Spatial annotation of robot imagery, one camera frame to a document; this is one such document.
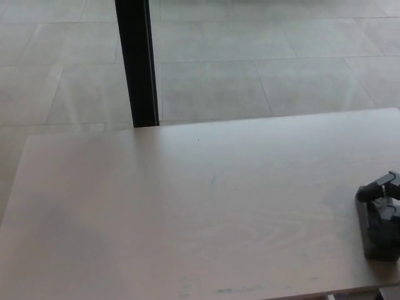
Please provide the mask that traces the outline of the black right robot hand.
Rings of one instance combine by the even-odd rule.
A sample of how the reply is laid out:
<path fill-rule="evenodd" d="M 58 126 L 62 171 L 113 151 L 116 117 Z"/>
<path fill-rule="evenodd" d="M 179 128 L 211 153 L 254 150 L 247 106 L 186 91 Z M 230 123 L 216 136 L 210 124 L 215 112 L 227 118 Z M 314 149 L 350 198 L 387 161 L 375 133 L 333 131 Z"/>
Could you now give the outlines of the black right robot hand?
<path fill-rule="evenodd" d="M 366 205 L 370 218 L 391 221 L 399 224 L 399 173 L 389 171 L 375 181 L 361 186 L 356 200 Z"/>

